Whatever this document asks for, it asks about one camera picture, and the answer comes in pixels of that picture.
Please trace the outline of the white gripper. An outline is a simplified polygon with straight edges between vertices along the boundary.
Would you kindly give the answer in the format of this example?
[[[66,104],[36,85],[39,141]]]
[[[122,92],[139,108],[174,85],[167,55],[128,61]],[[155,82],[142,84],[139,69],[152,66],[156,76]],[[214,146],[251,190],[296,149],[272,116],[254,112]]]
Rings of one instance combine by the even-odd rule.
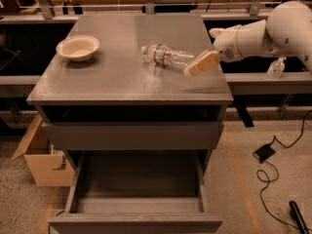
[[[214,38],[215,51],[202,52],[184,68],[183,73],[186,76],[195,76],[217,67],[220,60],[224,62],[242,60],[237,44],[237,33],[240,27],[241,25],[238,24],[227,28],[211,28],[209,34]]]

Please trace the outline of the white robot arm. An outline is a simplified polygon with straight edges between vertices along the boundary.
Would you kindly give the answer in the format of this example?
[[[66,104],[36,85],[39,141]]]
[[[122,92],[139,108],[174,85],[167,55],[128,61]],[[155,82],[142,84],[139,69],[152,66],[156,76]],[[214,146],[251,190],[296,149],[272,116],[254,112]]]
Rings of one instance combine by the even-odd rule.
[[[250,57],[298,58],[312,73],[312,11],[305,4],[289,1],[273,9],[267,19],[245,25],[209,30],[212,51],[204,51],[183,72],[194,76],[215,68],[221,61],[235,62]]]

